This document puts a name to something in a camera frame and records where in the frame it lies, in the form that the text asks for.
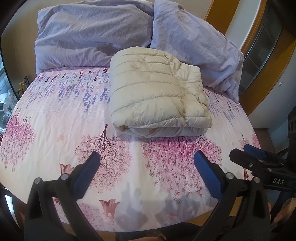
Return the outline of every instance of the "wooden trim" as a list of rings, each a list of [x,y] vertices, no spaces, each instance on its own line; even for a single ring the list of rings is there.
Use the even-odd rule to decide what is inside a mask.
[[[265,11],[266,3],[267,3],[267,0],[261,0],[255,21],[251,27],[251,30],[250,30],[242,48],[241,48],[241,51],[243,54],[246,54],[250,44],[253,41],[253,38],[255,37],[255,34],[260,26],[260,22],[261,22],[261,19],[263,17],[264,11]]]
[[[239,0],[214,0],[205,20],[223,35],[233,19]]]
[[[278,82],[292,57],[295,46],[295,37],[283,28],[266,64],[239,99],[247,115],[255,110]]]

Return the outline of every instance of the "bed sheet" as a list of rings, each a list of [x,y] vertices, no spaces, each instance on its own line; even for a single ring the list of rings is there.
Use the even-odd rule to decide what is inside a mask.
[[[248,171],[229,153],[260,147],[240,104],[204,89],[213,126],[199,137],[137,138],[114,130],[107,67],[61,68],[39,74],[17,103],[0,146],[0,182],[27,202],[36,177],[71,173],[92,151],[101,166],[78,204],[96,230],[139,231],[176,224],[214,208],[217,201],[193,165],[202,150],[238,178]],[[59,200],[55,205],[67,223]]]

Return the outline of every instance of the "pillowcase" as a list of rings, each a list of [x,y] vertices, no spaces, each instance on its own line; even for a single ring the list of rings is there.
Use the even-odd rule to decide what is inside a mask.
[[[202,83],[238,101],[244,55],[206,21],[169,0],[155,0],[150,48],[200,68]]]
[[[149,46],[153,3],[98,0],[63,4],[40,10],[37,22],[37,74],[64,66],[109,66],[118,51]]]

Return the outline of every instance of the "comforter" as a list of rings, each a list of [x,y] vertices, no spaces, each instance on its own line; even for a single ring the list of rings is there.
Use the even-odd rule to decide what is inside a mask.
[[[199,136],[212,126],[200,69],[164,51],[132,47],[110,63],[113,126],[137,137]]]

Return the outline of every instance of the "beige wall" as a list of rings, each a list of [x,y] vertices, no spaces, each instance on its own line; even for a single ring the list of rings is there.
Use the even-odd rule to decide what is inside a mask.
[[[211,0],[175,1],[200,18],[205,17],[211,4]],[[34,42],[38,32],[37,12],[48,6],[73,2],[77,0],[28,0],[6,27],[1,36],[2,55],[8,76],[16,90],[25,75],[30,81],[36,77]]]

